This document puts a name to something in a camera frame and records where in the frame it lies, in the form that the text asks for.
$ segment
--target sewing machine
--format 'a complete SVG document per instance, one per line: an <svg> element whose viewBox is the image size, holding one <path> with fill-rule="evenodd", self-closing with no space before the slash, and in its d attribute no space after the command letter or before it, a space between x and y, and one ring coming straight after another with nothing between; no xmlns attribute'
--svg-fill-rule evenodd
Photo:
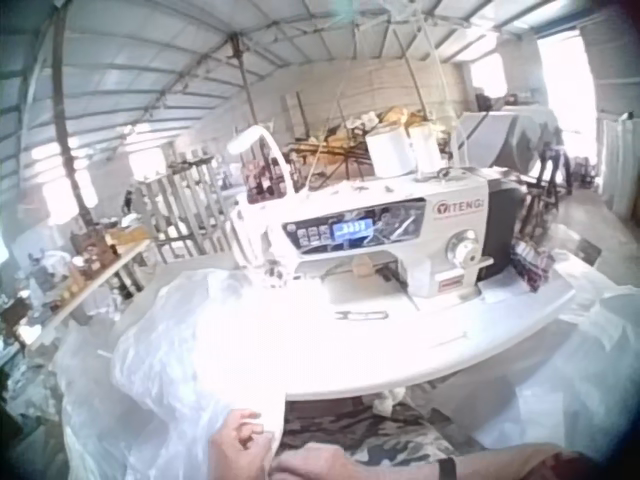
<svg viewBox="0 0 640 480"><path fill-rule="evenodd" d="M523 192L491 170L453 169L446 179L414 175L344 182L289 194L232 215L253 266L322 276L358 255L390 254L413 297L474 289L502 272Z"/></svg>

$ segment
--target camouflage fabric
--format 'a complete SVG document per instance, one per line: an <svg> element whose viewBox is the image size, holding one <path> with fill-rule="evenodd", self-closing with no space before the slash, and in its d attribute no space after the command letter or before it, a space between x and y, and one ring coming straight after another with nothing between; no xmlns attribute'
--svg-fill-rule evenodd
<svg viewBox="0 0 640 480"><path fill-rule="evenodd" d="M420 412L403 404L394 407L392 418L367 406L329 417L288 414L279 453L310 442L338 445L369 466L431 463L457 453Z"/></svg>

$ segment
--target hand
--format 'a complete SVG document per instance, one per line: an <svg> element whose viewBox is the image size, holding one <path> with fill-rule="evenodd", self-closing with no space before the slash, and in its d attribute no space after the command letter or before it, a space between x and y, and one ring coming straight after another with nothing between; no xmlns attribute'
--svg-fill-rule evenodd
<svg viewBox="0 0 640 480"><path fill-rule="evenodd" d="M271 480L369 480L372 473L340 447L319 443L286 452L271 465Z"/></svg>
<svg viewBox="0 0 640 480"><path fill-rule="evenodd" d="M210 480L265 480L273 437L262 425L247 422L258 418L251 410L229 413L209 440Z"/></svg>

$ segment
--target corrugated metal ceiling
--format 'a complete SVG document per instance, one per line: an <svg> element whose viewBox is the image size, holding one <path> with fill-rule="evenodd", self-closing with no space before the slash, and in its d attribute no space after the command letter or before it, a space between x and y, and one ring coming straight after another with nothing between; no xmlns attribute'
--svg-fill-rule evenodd
<svg viewBox="0 0 640 480"><path fill-rule="evenodd" d="M51 19L64 0L15 1L0 19L0 179L3 198L37 179L31 150L55 141ZM127 144L175 138L242 93L229 34L247 48L250 83L290 65L397 58L398 33L415 60L430 48L459 61L473 42L516 35L582 8L584 0L73 0L64 40L65 110L70 136L100 161Z"/></svg>

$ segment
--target thread spool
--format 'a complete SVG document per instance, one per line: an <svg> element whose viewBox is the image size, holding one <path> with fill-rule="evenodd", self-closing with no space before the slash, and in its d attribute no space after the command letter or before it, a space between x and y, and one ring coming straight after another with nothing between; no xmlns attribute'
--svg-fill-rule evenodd
<svg viewBox="0 0 640 480"><path fill-rule="evenodd" d="M432 176L446 166L438 148L436 133L429 123L423 122L410 127L409 136L416 155L418 178Z"/></svg>
<svg viewBox="0 0 640 480"><path fill-rule="evenodd" d="M376 176L392 178L416 169L416 158L404 126L382 125L366 137Z"/></svg>

